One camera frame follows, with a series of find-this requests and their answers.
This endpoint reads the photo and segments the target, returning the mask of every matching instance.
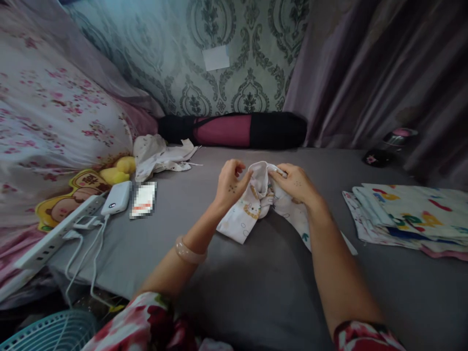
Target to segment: power strip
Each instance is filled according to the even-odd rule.
[[[105,202],[102,196],[91,195],[76,210],[71,212],[50,233],[15,262],[16,268],[42,268],[52,255],[66,242],[63,236],[73,229],[73,225],[84,215],[93,215]]]

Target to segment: person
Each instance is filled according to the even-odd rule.
[[[404,350],[384,325],[373,299],[336,226],[328,206],[304,170],[280,164],[287,173],[270,176],[307,208],[315,280],[330,336],[338,350]],[[83,348],[106,350],[233,350],[223,342],[197,339],[184,318],[174,320],[170,301],[177,299],[203,258],[216,227],[247,189],[251,171],[229,160],[221,170],[216,196],[206,212],[175,245],[143,283],[127,308]]]

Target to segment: floral sleeve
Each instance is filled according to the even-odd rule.
[[[386,326],[376,323],[341,323],[335,329],[334,342],[338,351],[405,351]]]
[[[223,342],[195,337],[188,321],[174,320],[169,300],[155,292],[138,296],[81,351],[232,351]]]

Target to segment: wall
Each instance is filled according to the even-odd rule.
[[[81,0],[85,36],[165,112],[212,116],[282,109],[309,0]],[[230,67],[201,50],[227,44]]]

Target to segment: light switch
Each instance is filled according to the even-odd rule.
[[[207,71],[229,67],[228,47],[226,45],[203,50],[202,54]]]

